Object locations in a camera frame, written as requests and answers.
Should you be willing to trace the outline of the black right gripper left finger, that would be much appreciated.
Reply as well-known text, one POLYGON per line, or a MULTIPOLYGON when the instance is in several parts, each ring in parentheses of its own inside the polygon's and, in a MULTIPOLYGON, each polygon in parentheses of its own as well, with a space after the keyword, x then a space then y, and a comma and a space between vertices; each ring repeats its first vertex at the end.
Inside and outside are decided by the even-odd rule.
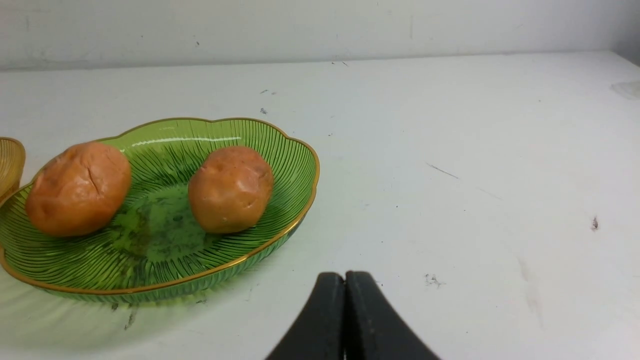
POLYGON ((345 298, 342 276, 318 274, 304 307, 268 360, 342 360, 345 298))

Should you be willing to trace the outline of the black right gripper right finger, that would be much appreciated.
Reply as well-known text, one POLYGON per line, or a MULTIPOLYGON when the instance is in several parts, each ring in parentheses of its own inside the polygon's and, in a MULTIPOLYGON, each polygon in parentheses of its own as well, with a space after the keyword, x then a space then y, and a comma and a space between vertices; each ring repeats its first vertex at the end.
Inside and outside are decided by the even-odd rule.
POLYGON ((438 360, 389 303, 373 276, 345 278, 345 357, 348 360, 438 360))

